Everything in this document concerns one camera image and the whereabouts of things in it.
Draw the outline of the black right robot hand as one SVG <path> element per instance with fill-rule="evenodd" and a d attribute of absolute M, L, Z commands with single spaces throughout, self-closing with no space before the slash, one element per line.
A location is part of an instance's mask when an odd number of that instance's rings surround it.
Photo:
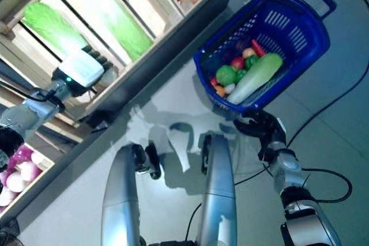
<path fill-rule="evenodd" d="M 233 121 L 236 129 L 244 135 L 258 138 L 262 147 L 275 142 L 287 145 L 282 124 L 272 114 L 262 109 L 250 109 L 242 114 L 242 119 Z"/>

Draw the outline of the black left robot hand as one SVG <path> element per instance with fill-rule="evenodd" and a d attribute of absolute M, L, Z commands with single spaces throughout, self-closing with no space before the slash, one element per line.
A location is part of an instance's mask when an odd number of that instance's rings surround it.
<path fill-rule="evenodd" d="M 82 96 L 114 65 L 89 44 L 71 52 L 53 71 L 52 81 L 63 81 L 72 97 Z"/>

